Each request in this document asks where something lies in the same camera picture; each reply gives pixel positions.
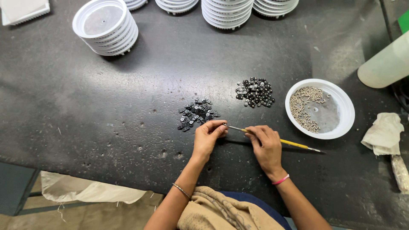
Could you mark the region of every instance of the black workbench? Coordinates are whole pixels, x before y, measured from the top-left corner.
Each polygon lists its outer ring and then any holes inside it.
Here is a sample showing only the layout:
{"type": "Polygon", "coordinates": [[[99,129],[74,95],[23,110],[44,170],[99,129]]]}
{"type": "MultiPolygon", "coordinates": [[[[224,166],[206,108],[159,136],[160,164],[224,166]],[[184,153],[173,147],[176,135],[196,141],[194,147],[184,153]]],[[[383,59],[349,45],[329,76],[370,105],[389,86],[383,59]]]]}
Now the black workbench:
{"type": "MultiPolygon", "coordinates": [[[[50,14],[0,27],[0,161],[165,194],[193,149],[194,130],[176,129],[178,109],[208,96],[233,126],[267,124],[283,139],[328,152],[283,146],[282,164],[332,225],[409,228],[409,198],[389,157],[360,144],[380,112],[401,114],[409,128],[389,90],[366,87],[356,73],[390,43],[378,1],[302,0],[283,20],[253,14],[231,31],[209,25],[200,5],[175,17],[151,0],[132,12],[136,44],[116,57],[97,55],[73,32],[86,2],[51,1],[50,14]],[[272,84],[271,108],[235,98],[236,82],[250,77],[272,84]],[[287,91],[308,78],[331,81],[351,98],[355,123],[343,137],[313,139],[288,119],[287,91]]],[[[240,132],[218,141],[198,184],[253,194],[288,215],[240,132]]]]}

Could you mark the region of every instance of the white plastic lid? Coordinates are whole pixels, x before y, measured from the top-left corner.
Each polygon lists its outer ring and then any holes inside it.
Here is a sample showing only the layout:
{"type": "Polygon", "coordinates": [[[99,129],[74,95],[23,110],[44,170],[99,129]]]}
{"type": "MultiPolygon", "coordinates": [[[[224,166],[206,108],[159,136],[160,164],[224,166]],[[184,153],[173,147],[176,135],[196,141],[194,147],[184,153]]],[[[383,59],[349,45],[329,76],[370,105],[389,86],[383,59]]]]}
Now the white plastic lid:
{"type": "Polygon", "coordinates": [[[92,0],[75,14],[72,28],[82,38],[103,38],[118,30],[127,11],[123,0],[92,0]]]}

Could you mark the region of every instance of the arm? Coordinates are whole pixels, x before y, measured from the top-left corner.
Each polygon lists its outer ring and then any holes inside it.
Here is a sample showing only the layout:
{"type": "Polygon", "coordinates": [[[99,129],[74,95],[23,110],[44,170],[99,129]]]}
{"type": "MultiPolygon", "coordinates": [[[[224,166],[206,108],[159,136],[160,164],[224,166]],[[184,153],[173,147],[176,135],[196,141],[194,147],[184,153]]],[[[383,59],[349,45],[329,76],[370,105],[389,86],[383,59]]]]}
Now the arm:
{"type": "MultiPolygon", "coordinates": [[[[228,128],[222,125],[223,123],[227,123],[227,121],[209,121],[196,129],[192,157],[175,182],[190,196],[195,190],[203,166],[209,160],[217,138],[222,138],[227,134],[228,128]]],[[[180,215],[182,215],[188,202],[189,198],[178,188],[172,186],[144,229],[176,229],[180,215]]]]}
{"type": "MultiPolygon", "coordinates": [[[[268,178],[274,183],[287,176],[287,172],[281,166],[281,142],[279,133],[273,131],[266,125],[251,126],[246,129],[255,134],[246,133],[245,135],[251,140],[254,154],[268,178]]],[[[290,178],[276,185],[276,187],[297,229],[332,229],[314,206],[311,205],[307,198],[298,190],[290,178]]]]}

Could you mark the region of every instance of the green object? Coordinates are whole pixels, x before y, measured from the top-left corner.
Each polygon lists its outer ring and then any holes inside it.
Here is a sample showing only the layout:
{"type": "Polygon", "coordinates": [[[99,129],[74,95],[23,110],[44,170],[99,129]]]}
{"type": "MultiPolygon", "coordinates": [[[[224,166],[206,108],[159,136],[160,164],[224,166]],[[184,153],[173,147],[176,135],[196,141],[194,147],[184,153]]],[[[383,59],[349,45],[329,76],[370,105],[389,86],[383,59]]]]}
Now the green object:
{"type": "Polygon", "coordinates": [[[400,30],[402,34],[406,33],[409,30],[409,10],[406,11],[400,18],[398,19],[398,23],[400,26],[400,30]]]}

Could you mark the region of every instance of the pile of screws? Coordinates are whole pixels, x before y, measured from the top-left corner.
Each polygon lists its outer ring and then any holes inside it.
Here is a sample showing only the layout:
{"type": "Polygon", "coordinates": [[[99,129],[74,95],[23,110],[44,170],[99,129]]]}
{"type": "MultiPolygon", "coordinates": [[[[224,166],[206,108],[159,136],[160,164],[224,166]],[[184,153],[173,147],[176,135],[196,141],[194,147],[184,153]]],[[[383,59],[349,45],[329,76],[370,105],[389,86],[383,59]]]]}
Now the pile of screws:
{"type": "Polygon", "coordinates": [[[310,114],[305,111],[305,105],[311,102],[322,104],[325,99],[322,98],[324,91],[312,86],[304,87],[295,92],[290,97],[290,110],[292,116],[304,129],[318,133],[321,128],[315,120],[310,119],[310,114]]]}
{"type": "Polygon", "coordinates": [[[220,117],[217,110],[211,109],[212,104],[208,97],[201,100],[197,97],[195,103],[191,102],[186,104],[184,108],[179,109],[178,112],[182,113],[182,118],[180,118],[182,124],[178,126],[178,129],[186,132],[193,127],[195,121],[202,125],[215,117],[220,117]]]}
{"type": "Polygon", "coordinates": [[[256,77],[251,77],[250,81],[244,80],[243,82],[237,82],[238,87],[236,88],[237,95],[236,98],[239,100],[246,99],[244,106],[250,106],[252,108],[261,105],[266,107],[271,107],[271,104],[275,102],[272,98],[270,83],[265,79],[257,79],[256,77]]]}

